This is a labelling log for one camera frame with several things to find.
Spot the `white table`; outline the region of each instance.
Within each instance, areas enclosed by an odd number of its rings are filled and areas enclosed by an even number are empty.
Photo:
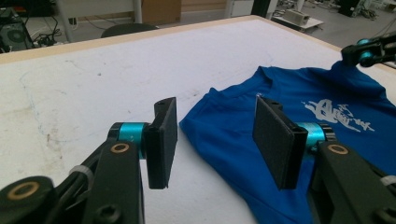
[[[176,96],[181,120],[210,87],[238,84],[259,65],[330,68],[340,59],[336,47],[253,16],[1,54],[0,188],[29,175],[58,185],[114,122],[151,122],[163,98]],[[394,70],[364,72],[396,102]],[[147,223],[255,223],[181,130],[169,189],[149,189],[141,166]]]

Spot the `chair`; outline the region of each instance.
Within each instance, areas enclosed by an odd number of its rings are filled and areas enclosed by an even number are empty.
[[[157,26],[148,25],[145,23],[119,24],[106,29],[102,33],[101,38],[111,37],[115,35],[128,35],[157,29],[159,29]]]
[[[69,42],[74,42],[69,18],[134,11],[134,20],[142,22],[141,0],[56,0],[56,6]]]

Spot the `equipment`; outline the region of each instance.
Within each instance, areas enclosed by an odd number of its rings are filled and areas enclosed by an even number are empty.
[[[298,26],[302,26],[306,25],[309,21],[309,15],[294,9],[287,9],[283,15],[283,19]]]
[[[396,62],[396,32],[362,39],[341,50],[346,65],[370,67],[375,63]]]
[[[316,223],[396,222],[396,187],[328,125],[293,123],[278,102],[256,102],[253,138],[279,189],[294,189],[304,154],[316,156],[307,196]]]
[[[151,189],[168,186],[177,143],[176,98],[154,105],[151,123],[115,123],[107,140],[54,188],[31,176],[0,191],[0,223],[145,223],[139,157]]]
[[[33,49],[32,38],[12,7],[0,8],[0,53]]]

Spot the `blue t-shirt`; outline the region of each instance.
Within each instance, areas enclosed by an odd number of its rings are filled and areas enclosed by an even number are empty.
[[[396,107],[376,81],[341,62],[331,70],[259,67],[239,85],[211,89],[180,127],[260,223],[312,222],[306,192],[314,158],[304,157],[296,189],[277,189],[252,138],[257,93],[280,102],[294,122],[328,123],[341,143],[396,174]]]

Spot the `white logo print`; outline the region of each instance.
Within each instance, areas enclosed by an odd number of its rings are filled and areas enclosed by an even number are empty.
[[[348,129],[358,133],[360,133],[361,130],[375,131],[370,127],[370,122],[355,119],[352,112],[347,108],[347,105],[338,105],[338,108],[334,108],[332,107],[332,101],[328,99],[323,99],[318,103],[312,101],[302,103],[305,105],[305,108],[311,110],[319,120],[326,120],[331,123],[340,122]]]

